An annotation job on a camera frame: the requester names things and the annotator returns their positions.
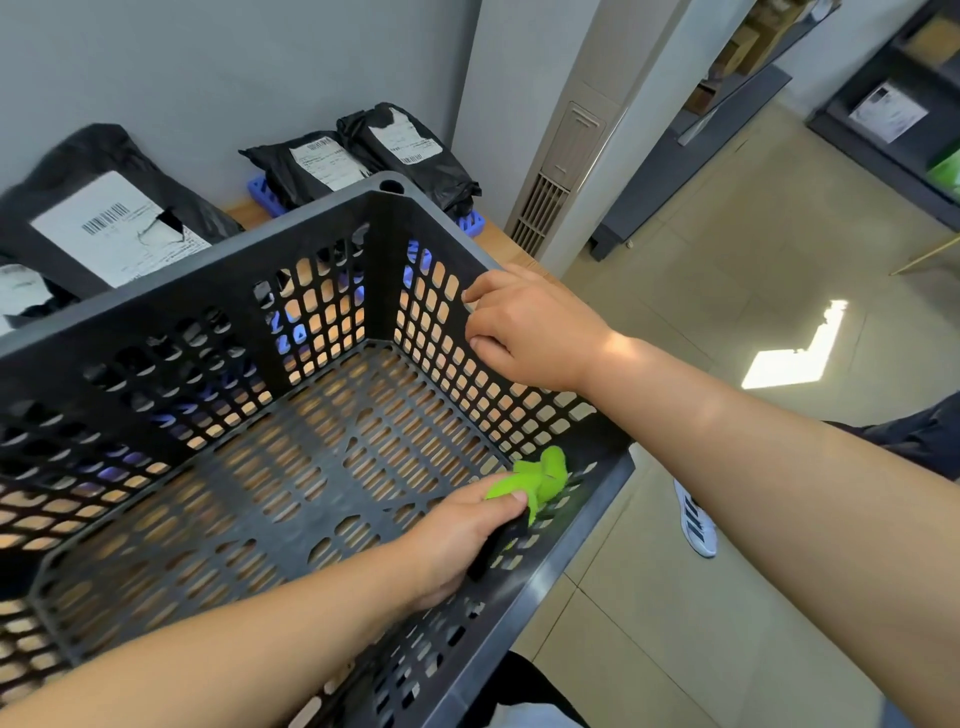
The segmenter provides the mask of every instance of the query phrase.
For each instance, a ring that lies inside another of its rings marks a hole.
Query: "black plastic basket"
[[[493,267],[384,173],[0,339],[0,702],[560,445],[583,481],[309,706],[455,725],[633,469],[587,403],[472,355],[460,292]]]

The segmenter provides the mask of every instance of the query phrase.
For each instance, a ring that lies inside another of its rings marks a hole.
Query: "white wall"
[[[256,172],[236,150],[333,128],[337,117],[378,101],[406,107],[448,141],[479,6],[5,3],[0,189],[94,121],[124,125],[161,169],[220,205],[241,199]]]
[[[777,65],[793,76],[779,100],[802,116],[821,106],[924,0],[844,0]]]
[[[678,4],[640,74],[633,98],[580,189],[554,224],[540,263],[561,276],[723,50],[753,0]]]
[[[599,0],[483,0],[453,154],[506,225]]]

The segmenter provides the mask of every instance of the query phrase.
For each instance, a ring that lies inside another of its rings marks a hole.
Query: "tiled floor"
[[[768,107],[603,263],[564,283],[615,328],[739,385],[758,352],[805,349],[848,302],[823,376],[754,393],[811,417],[883,421],[960,382],[949,259],[887,273],[948,231]],[[637,469],[516,645],[593,728],[874,728],[876,687],[721,536],[681,533],[670,475]]]

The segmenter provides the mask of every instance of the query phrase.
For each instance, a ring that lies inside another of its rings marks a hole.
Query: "left hand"
[[[523,513],[527,506],[523,491],[484,500],[493,484],[507,475],[488,475],[458,488],[395,541],[405,551],[404,563],[415,565],[412,609],[429,609],[457,591],[487,537]]]

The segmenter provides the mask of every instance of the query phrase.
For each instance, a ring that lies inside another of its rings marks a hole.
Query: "basket corner hole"
[[[397,180],[384,180],[380,183],[380,189],[395,195],[402,195],[406,192],[402,182],[398,182]]]

